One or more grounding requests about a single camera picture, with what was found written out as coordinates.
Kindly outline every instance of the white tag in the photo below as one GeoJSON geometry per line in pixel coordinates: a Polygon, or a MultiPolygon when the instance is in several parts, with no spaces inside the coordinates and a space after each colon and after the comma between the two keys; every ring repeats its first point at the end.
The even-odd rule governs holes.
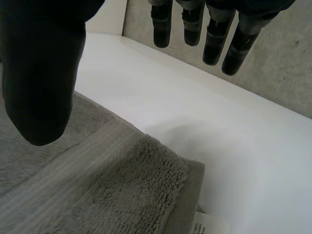
{"type": "Polygon", "coordinates": [[[214,216],[196,212],[190,234],[228,234],[229,225],[214,216]]]}

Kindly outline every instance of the gray towel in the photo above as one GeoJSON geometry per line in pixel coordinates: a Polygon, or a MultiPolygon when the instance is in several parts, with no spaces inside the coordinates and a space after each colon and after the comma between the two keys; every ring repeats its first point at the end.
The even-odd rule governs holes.
{"type": "Polygon", "coordinates": [[[64,135],[44,147],[18,134],[0,98],[0,162],[6,234],[183,233],[180,222],[187,233],[203,178],[202,164],[78,94],[64,135]]]}

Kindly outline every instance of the white table surface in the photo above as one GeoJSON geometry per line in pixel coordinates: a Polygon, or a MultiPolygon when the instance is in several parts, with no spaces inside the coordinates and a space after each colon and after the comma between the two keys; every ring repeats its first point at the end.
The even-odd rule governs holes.
{"type": "Polygon", "coordinates": [[[231,233],[312,233],[311,119],[119,36],[87,36],[76,90],[204,163],[231,233]]]}

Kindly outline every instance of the gray wall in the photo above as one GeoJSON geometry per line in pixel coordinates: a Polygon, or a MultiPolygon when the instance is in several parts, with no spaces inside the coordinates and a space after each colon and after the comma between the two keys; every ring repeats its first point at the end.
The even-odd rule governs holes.
{"type": "Polygon", "coordinates": [[[202,62],[209,22],[207,8],[200,43],[190,47],[184,43],[182,8],[174,2],[171,40],[165,49],[153,44],[150,10],[147,0],[128,0],[123,35],[312,118],[312,1],[297,0],[265,27],[233,77],[224,75],[220,66],[234,34],[237,15],[219,63],[208,66],[202,62]]]}

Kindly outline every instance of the wall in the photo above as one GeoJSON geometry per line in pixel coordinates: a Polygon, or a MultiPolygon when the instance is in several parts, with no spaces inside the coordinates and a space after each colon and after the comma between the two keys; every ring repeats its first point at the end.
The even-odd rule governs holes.
{"type": "Polygon", "coordinates": [[[97,14],[86,23],[90,33],[121,35],[127,0],[106,0],[97,14]]]}
{"type": "Polygon", "coordinates": [[[88,35],[76,90],[204,163],[199,204],[231,233],[312,233],[311,119],[110,35],[88,35]]]}
{"type": "Polygon", "coordinates": [[[221,72],[221,64],[234,34],[234,20],[220,62],[207,66],[202,62],[209,13],[205,9],[201,41],[197,47],[184,43],[182,8],[173,5],[169,47],[153,44],[151,6],[147,0],[129,0],[123,34],[140,43],[236,84],[286,108],[312,118],[312,1],[297,0],[265,27],[241,70],[234,77],[221,72]]]}

